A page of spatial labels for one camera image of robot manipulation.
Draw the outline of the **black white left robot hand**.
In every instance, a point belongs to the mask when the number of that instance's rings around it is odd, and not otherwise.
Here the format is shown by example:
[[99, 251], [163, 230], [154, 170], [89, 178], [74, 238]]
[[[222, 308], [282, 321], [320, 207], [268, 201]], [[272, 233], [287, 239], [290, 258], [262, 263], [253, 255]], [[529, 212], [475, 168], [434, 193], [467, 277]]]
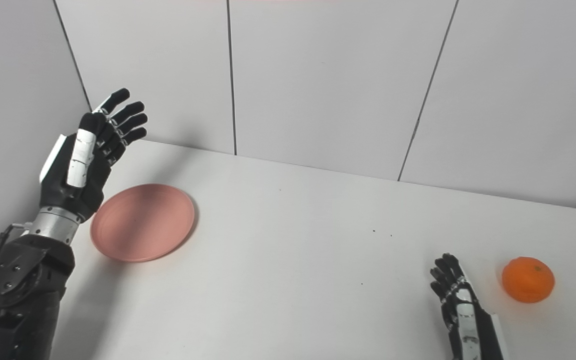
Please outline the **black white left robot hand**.
[[76, 132], [55, 144], [39, 176], [39, 207], [62, 209], [84, 223], [101, 207], [111, 168], [128, 146], [147, 135], [148, 116], [142, 101], [125, 105], [126, 88], [111, 93], [96, 109], [86, 112]]

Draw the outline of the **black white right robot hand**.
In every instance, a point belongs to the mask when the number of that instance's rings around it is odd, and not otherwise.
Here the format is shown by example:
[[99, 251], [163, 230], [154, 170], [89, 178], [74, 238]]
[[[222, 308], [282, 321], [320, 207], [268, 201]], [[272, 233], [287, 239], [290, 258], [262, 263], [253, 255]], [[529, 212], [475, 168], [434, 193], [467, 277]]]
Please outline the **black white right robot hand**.
[[444, 253], [434, 264], [430, 288], [439, 298], [453, 360], [503, 360], [493, 316], [483, 309], [459, 260]]

